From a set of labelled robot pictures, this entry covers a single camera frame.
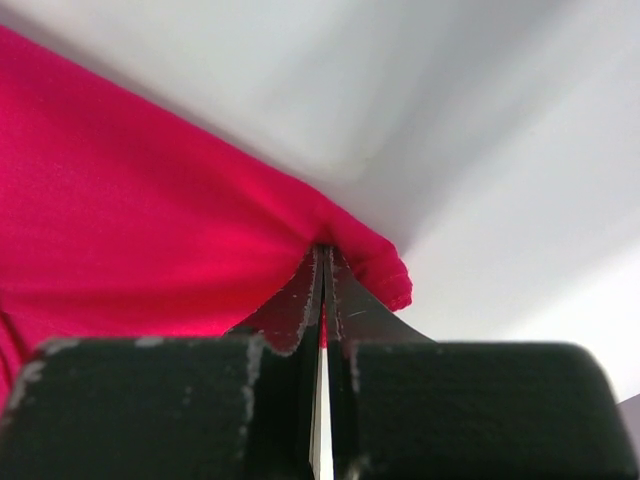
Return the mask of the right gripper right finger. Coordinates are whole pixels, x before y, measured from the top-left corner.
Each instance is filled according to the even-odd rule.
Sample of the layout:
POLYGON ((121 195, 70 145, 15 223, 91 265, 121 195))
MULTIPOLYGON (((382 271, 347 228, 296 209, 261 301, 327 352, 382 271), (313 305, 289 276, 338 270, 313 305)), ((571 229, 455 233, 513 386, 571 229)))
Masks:
POLYGON ((437 342, 323 251, 338 479, 635 479, 606 375, 571 343, 437 342))

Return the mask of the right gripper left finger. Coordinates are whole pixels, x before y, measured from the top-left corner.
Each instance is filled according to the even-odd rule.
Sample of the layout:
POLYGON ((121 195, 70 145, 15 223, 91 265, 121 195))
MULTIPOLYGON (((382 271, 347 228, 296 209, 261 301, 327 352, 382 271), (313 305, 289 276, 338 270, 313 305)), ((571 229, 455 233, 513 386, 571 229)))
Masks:
POLYGON ((54 338, 1 417, 5 479, 315 479, 323 250, 221 337, 54 338))

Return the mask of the red t shirt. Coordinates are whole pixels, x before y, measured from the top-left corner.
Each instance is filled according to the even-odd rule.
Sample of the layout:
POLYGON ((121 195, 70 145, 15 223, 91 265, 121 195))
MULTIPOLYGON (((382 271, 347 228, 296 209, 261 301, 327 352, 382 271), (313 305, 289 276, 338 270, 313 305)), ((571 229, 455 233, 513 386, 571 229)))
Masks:
POLYGON ((51 337, 221 335, 338 247, 393 311, 395 246, 319 191, 1 31, 1 389, 51 337))

